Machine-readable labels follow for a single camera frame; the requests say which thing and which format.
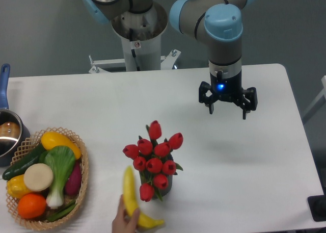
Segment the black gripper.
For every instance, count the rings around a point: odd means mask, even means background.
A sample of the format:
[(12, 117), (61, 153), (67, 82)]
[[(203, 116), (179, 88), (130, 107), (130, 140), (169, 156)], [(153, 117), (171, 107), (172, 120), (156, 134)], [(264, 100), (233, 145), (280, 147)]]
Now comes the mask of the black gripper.
[(241, 71), (229, 78), (218, 79), (217, 73), (210, 70), (211, 85), (202, 81), (199, 86), (199, 103), (214, 112), (214, 103), (218, 100), (234, 102), (242, 109), (242, 118), (246, 120), (247, 114), (257, 109), (257, 90), (255, 87), (243, 89), (241, 85)]

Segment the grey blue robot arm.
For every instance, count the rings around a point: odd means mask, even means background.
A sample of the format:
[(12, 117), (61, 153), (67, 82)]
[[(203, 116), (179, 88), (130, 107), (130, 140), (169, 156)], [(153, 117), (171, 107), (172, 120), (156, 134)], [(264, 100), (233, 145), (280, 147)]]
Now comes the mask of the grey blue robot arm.
[(254, 0), (177, 0), (169, 12), (154, 0), (83, 0), (93, 18), (110, 22), (120, 37), (127, 71), (161, 69), (161, 36), (167, 26), (208, 49), (210, 82), (199, 87), (199, 102), (232, 102), (243, 115), (256, 110), (254, 87), (241, 85), (241, 10)]

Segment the person's hand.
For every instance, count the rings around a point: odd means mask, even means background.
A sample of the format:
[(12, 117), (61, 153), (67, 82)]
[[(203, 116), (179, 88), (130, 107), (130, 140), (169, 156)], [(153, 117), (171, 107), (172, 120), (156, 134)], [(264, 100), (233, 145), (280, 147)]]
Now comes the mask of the person's hand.
[(112, 233), (134, 233), (138, 227), (140, 209), (136, 208), (130, 218), (127, 218), (127, 212), (124, 205), (124, 198), (121, 194), (117, 214), (112, 221)]

